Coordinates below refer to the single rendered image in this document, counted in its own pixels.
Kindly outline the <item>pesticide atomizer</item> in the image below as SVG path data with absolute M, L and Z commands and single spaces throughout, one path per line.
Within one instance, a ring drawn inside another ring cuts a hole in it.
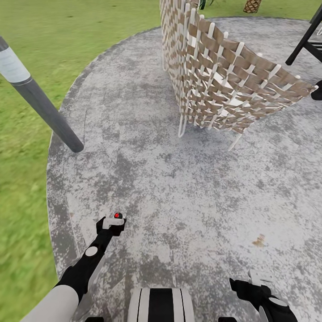
M 120 212 L 117 212 L 115 215 L 114 215 L 115 218 L 117 219 L 124 219 L 125 216 L 123 214 L 121 214 Z

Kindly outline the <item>robot trunk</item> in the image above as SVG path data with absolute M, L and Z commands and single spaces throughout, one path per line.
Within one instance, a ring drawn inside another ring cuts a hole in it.
M 136 288 L 127 322 L 195 322 L 186 288 Z

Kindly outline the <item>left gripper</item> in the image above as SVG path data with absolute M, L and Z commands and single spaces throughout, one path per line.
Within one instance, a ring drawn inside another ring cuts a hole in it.
M 124 230 L 124 227 L 125 227 L 124 224 L 123 225 L 111 225 L 111 227 L 109 229 L 103 229 L 102 224 L 103 224 L 104 219 L 105 218 L 103 217 L 101 220 L 98 221 L 98 223 L 96 225 L 97 236 L 105 236 L 110 241 L 113 236 L 119 236 L 121 231 Z

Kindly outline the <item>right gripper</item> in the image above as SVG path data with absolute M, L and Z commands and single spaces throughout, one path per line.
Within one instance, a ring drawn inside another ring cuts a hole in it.
M 265 286 L 256 286 L 249 284 L 249 282 L 241 281 L 241 280 L 233 280 L 229 279 L 231 289 L 236 291 L 237 297 L 241 300 L 250 301 L 254 306 L 254 294 L 257 292 L 264 292 L 266 294 L 271 294 L 271 290 Z

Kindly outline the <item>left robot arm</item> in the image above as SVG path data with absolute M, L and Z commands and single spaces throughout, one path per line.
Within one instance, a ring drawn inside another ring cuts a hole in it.
M 124 219 L 103 217 L 96 225 L 97 237 L 84 256 L 69 266 L 61 280 L 20 322 L 70 322 L 105 262 L 105 251 L 113 236 L 124 230 Z

